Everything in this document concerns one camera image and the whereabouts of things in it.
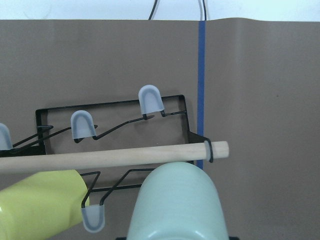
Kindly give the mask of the yellow cup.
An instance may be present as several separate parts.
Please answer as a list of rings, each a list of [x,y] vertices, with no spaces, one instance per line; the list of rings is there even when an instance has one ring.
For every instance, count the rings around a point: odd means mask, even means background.
[[[0,192],[0,238],[46,240],[82,222],[87,186],[76,170],[33,174]]]

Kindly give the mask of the light green cup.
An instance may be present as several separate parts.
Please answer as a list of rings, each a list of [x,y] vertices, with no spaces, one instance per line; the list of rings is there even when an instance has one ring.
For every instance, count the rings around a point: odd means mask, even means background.
[[[129,240],[227,240],[211,178],[187,162],[166,163],[144,180],[127,233]]]

